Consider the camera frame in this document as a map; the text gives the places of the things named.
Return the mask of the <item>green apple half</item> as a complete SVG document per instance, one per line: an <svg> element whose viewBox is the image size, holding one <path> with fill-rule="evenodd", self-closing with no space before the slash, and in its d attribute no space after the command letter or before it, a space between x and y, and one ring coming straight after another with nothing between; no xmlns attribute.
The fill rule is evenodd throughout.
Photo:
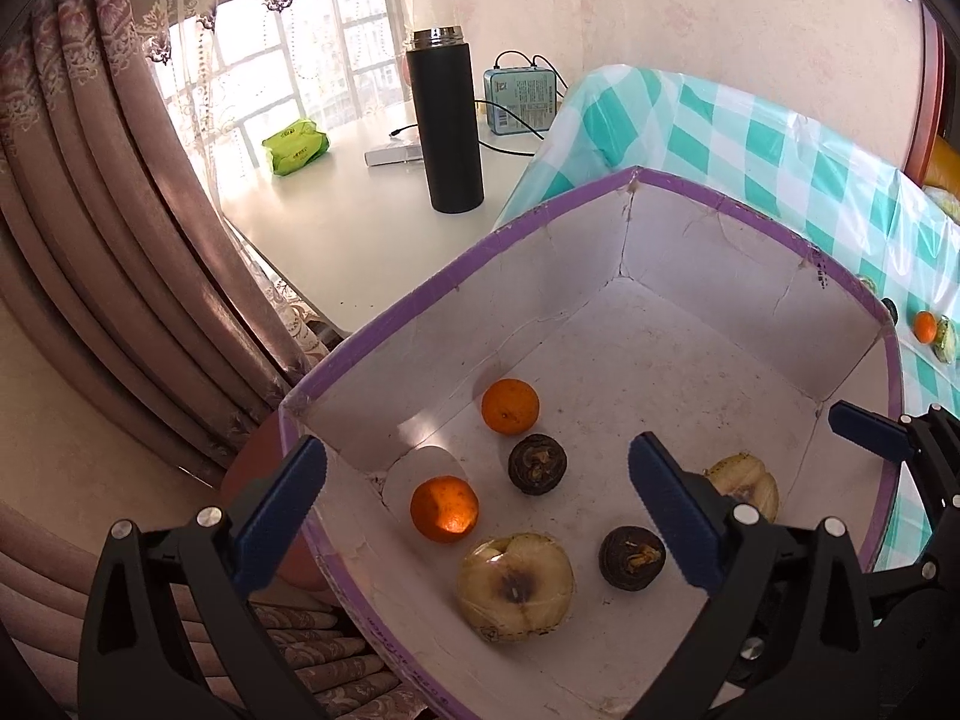
<svg viewBox="0 0 960 720"><path fill-rule="evenodd" d="M929 346L934 356L947 366L952 366L957 361L958 333L949 317L942 316L937 319L934 340Z"/></svg>

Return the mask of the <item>orange tangerine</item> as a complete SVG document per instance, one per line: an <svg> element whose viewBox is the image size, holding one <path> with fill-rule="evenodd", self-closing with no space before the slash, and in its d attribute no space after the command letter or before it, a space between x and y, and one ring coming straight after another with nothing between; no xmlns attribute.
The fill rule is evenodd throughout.
<svg viewBox="0 0 960 720"><path fill-rule="evenodd" d="M939 333L939 319L929 310L914 314L913 335L921 344L933 344Z"/></svg>
<svg viewBox="0 0 960 720"><path fill-rule="evenodd" d="M519 379L492 383L480 403L483 422L501 436L519 436L539 419L540 398L535 388Z"/></svg>

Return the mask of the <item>dark mangosteen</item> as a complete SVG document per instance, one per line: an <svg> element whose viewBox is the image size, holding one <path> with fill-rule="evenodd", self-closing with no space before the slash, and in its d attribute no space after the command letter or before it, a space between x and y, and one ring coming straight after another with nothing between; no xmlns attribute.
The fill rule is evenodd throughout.
<svg viewBox="0 0 960 720"><path fill-rule="evenodd" d="M602 541L599 569L612 587L625 592L647 589L665 566L667 550L658 535L623 525L613 528Z"/></svg>
<svg viewBox="0 0 960 720"><path fill-rule="evenodd" d="M565 449L545 434L530 434L509 452L509 481L528 496L543 496L553 491L567 469Z"/></svg>

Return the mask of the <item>teal white checkered tablecloth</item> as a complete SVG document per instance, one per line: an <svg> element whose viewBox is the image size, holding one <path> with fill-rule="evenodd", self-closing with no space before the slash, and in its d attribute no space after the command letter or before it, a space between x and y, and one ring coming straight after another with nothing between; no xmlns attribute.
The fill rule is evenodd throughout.
<svg viewBox="0 0 960 720"><path fill-rule="evenodd" d="M724 193L789 227L819 262L846 266L889 301L908 408L958 405L958 341L921 343L913 333L924 310L958 328L958 229L898 167L740 89L608 65L566 93L498 220L625 169Z"/></svg>

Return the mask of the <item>yellow leather chair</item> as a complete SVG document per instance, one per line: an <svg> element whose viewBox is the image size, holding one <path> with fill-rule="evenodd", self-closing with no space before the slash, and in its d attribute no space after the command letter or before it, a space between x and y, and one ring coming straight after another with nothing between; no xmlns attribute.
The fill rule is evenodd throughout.
<svg viewBox="0 0 960 720"><path fill-rule="evenodd" d="M935 137L923 185L942 188L954 197L960 197L960 153L946 138Z"/></svg>

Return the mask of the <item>brown apple half in box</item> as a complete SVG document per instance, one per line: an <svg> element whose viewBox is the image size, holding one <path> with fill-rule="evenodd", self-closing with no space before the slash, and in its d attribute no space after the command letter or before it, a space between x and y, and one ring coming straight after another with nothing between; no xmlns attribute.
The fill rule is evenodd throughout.
<svg viewBox="0 0 960 720"><path fill-rule="evenodd" d="M576 592L562 545L540 533L515 533L478 544L460 561L457 608L490 644L550 634L568 616Z"/></svg>

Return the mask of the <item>tangerine in box corner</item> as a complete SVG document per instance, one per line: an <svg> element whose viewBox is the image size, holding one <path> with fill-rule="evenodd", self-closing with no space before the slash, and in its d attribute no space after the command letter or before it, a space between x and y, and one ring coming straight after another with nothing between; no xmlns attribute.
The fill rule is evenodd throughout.
<svg viewBox="0 0 960 720"><path fill-rule="evenodd" d="M480 500L462 478L435 476L413 491L409 514L421 536L433 543L455 543L477 527Z"/></svg>

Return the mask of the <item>purple white cardboard box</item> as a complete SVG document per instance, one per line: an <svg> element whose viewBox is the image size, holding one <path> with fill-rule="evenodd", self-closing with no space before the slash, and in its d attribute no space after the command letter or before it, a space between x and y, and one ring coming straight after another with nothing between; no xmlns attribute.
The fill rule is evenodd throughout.
<svg viewBox="0 0 960 720"><path fill-rule="evenodd" d="M519 379L537 422L501 436L492 383ZM347 338L280 406L286 442L317 437L327 479L309 546L345 611L446 718L619 718L692 626L704 593L667 566L620 592L604 536L649 517L628 449L654 433L701 472L747 452L779 489L779 520L839 518L872 562L896 474L828 424L852 401L898 416L903 366L889 311L836 260L724 193L627 169L506 224ZM509 481L512 447L553 437L568 457L543 496ZM480 500L473 543L537 532L562 545L565 621L521 644L480 639L455 604L466 543L431 543L409 502L435 476Z"/></svg>

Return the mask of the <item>brown drape curtain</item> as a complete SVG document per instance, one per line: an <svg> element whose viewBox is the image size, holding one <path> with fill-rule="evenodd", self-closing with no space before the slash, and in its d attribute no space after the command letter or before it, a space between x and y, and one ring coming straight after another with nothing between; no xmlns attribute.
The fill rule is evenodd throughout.
<svg viewBox="0 0 960 720"><path fill-rule="evenodd" d="M34 0L2 46L2 293L68 382L220 486L308 374L146 63L133 0Z"/></svg>

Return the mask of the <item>teal small radio box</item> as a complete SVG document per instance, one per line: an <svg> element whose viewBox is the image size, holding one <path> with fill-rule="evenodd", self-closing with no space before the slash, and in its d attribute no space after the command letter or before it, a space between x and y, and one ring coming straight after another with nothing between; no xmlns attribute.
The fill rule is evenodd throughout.
<svg viewBox="0 0 960 720"><path fill-rule="evenodd" d="M490 68L483 73L483 99L493 135L544 133L558 107L556 73L548 68Z"/></svg>

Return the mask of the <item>white power bank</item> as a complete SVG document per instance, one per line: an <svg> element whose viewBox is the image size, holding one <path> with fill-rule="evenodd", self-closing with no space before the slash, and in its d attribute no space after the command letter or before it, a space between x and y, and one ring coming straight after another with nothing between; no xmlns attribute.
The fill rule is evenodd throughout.
<svg viewBox="0 0 960 720"><path fill-rule="evenodd" d="M364 164L368 167L416 163L421 160L423 160L423 151L420 143L402 142L402 140L377 145L364 153Z"/></svg>

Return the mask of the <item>black thermos bottle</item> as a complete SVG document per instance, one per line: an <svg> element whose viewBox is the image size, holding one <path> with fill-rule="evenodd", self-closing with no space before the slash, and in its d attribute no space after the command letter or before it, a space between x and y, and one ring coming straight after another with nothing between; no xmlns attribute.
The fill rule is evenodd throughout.
<svg viewBox="0 0 960 720"><path fill-rule="evenodd" d="M460 26L417 29L407 50L431 206L460 215L483 203L469 44Z"/></svg>

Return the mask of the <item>red brown door frame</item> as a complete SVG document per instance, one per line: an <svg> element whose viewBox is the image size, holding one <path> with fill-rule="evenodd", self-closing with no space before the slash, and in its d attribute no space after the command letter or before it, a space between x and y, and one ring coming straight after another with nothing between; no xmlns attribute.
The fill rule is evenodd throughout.
<svg viewBox="0 0 960 720"><path fill-rule="evenodd" d="M919 78L918 107L903 172L918 185L923 183L939 132L940 109L944 96L946 46L934 15L921 5L923 27L923 63Z"/></svg>

